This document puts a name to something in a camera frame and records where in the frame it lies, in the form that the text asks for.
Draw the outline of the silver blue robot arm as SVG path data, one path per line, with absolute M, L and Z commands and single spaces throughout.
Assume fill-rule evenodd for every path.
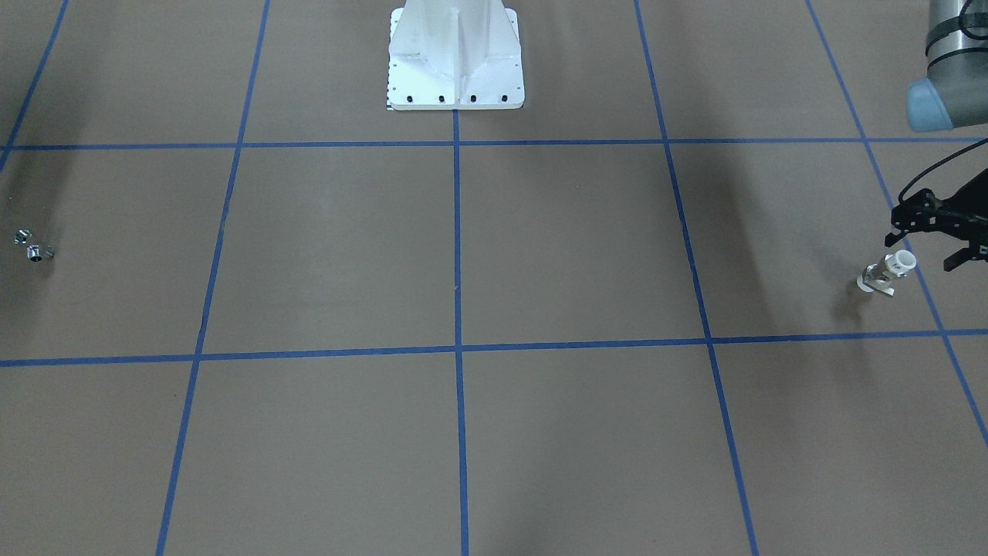
M 987 122 L 987 2 L 931 1 L 925 76 L 909 84 L 912 131 L 950 131 Z

